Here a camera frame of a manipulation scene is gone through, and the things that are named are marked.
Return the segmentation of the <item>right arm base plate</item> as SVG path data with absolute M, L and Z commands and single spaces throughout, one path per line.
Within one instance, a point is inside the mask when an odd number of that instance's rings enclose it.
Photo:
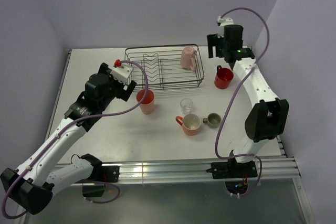
M 255 162 L 237 163 L 235 159 L 227 162 L 214 162 L 206 170 L 213 179 L 255 178 L 258 176 Z

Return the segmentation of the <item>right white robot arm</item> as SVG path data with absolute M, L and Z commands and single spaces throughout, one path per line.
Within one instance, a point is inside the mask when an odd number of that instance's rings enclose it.
M 245 136 L 230 153 L 234 160 L 227 164 L 228 173 L 237 177 L 245 171 L 245 163 L 252 161 L 268 141 L 283 133 L 289 103 L 272 91 L 252 50 L 243 47 L 243 27 L 233 22 L 218 26 L 218 33 L 207 35 L 209 57 L 224 58 L 251 102 L 251 111 L 245 120 Z

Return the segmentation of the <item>red ceramic mug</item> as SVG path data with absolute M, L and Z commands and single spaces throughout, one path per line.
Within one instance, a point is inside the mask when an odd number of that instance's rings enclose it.
M 228 68 L 223 68 L 221 65 L 218 65 L 216 68 L 216 76 L 214 84 L 219 89 L 226 89 L 229 87 L 231 81 L 234 78 L 233 72 Z

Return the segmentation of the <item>salmon plastic tumbler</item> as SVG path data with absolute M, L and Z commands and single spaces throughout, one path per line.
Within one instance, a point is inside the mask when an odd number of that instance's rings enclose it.
M 140 90 L 136 95 L 136 100 L 139 102 L 145 94 L 145 89 Z M 143 102 L 140 104 L 140 109 L 143 114 L 151 114 L 154 111 L 154 93 L 151 90 L 148 90 L 147 95 L 145 96 Z

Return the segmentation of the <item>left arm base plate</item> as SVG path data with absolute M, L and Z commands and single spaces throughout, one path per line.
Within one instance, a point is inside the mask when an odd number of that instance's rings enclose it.
M 119 179 L 119 166 L 99 166 L 93 169 L 89 179 L 98 182 L 116 183 Z

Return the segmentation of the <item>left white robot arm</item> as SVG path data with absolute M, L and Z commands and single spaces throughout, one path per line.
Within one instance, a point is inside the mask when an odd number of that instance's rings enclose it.
M 97 73 L 85 83 L 85 89 L 64 114 L 55 131 L 42 146 L 16 169 L 7 168 L 1 173 L 6 191 L 2 201 L 2 214 L 7 219 L 20 218 L 6 212 L 8 199 L 25 209 L 22 213 L 40 213 L 53 196 L 76 182 L 100 183 L 102 161 L 85 154 L 57 171 L 54 167 L 64 154 L 102 118 L 115 98 L 128 101 L 135 86 L 130 81 L 133 68 L 143 68 L 129 60 L 117 60 L 110 68 L 102 63 Z

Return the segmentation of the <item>orange mug white inside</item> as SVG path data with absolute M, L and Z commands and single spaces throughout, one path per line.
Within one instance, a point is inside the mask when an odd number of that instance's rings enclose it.
M 182 130 L 187 136 L 194 136 L 199 133 L 201 128 L 201 120 L 195 114 L 187 114 L 184 117 L 177 116 L 176 122 L 182 127 Z

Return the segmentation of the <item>pink ceramic mug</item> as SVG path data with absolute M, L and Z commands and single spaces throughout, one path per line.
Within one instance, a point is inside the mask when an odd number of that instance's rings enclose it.
M 196 50 L 192 46 L 183 48 L 180 64 L 184 69 L 196 70 Z

